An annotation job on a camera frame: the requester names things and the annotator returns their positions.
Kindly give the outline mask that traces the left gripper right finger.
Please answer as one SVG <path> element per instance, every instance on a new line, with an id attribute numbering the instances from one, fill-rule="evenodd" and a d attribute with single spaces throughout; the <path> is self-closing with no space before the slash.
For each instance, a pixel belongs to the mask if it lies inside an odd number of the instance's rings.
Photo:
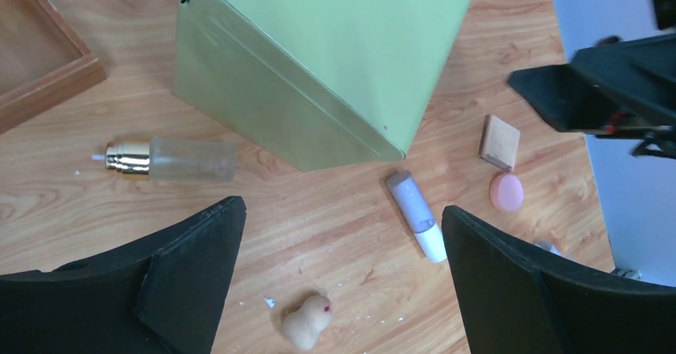
<path id="1" fill-rule="evenodd" d="M 674 352 L 674 288 L 575 263 L 455 205 L 442 233 L 471 352 Z"/>

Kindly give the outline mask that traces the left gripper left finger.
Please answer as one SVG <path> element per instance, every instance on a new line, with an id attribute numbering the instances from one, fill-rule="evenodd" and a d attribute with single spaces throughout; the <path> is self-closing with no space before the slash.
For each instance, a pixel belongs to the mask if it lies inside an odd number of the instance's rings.
<path id="1" fill-rule="evenodd" d="M 210 352 L 245 222 L 230 196 L 53 271 L 3 275 L 2 352 Z"/>

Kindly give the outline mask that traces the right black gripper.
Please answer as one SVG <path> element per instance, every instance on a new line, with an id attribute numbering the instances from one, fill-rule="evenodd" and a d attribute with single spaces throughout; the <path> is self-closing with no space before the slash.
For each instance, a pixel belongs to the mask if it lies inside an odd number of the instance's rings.
<path id="1" fill-rule="evenodd" d="M 564 39 L 653 22 L 658 34 L 601 37 L 568 61 L 520 69 L 509 86 L 558 132 L 635 140 L 634 157 L 675 157 L 675 0 L 554 0 Z"/>

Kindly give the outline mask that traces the frosted glass perfume bottle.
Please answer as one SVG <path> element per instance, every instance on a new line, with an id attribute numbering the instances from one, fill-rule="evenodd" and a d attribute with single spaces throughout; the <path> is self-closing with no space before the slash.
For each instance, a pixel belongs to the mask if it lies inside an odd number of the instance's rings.
<path id="1" fill-rule="evenodd" d="M 227 182 L 238 164 L 235 144 L 166 138 L 113 140 L 92 160 L 122 175 L 173 182 Z"/>

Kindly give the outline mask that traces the tan square sponge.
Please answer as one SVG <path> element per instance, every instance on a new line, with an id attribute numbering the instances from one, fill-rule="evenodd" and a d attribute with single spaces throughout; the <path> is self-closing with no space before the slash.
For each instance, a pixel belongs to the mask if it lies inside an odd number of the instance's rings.
<path id="1" fill-rule="evenodd" d="M 521 132 L 495 115 L 485 116 L 479 157 L 495 167 L 511 172 L 516 166 Z"/>

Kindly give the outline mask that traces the white lavender lipstick tube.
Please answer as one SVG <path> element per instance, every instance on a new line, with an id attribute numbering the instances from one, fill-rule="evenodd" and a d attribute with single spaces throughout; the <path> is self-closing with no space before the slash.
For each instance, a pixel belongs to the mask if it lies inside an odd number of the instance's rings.
<path id="1" fill-rule="evenodd" d="M 433 263 L 444 262 L 447 255 L 441 228 L 412 174 L 397 172 L 386 185 L 426 258 Z"/>

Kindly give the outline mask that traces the green metal drawer box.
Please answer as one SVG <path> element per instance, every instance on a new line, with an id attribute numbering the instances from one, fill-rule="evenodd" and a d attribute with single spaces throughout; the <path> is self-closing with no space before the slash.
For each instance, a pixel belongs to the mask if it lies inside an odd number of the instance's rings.
<path id="1" fill-rule="evenodd" d="M 174 94 L 301 171 L 406 158 L 471 0 L 178 0 Z"/>

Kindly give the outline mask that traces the pink round powder puff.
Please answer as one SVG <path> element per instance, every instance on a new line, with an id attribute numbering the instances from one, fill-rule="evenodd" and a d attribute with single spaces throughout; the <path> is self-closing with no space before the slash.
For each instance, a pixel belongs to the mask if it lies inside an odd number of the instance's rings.
<path id="1" fill-rule="evenodd" d="M 489 198 L 498 209 L 516 212 L 524 202 L 524 188 L 520 179 L 512 173 L 495 176 L 489 185 Z"/>

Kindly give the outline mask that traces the brown compartment tray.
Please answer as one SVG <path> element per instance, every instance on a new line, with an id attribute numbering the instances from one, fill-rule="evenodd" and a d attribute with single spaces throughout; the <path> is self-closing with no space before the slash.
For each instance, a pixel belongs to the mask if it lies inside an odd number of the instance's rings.
<path id="1" fill-rule="evenodd" d="M 98 85 L 99 58 L 49 0 L 1 0 L 1 131 Z"/>

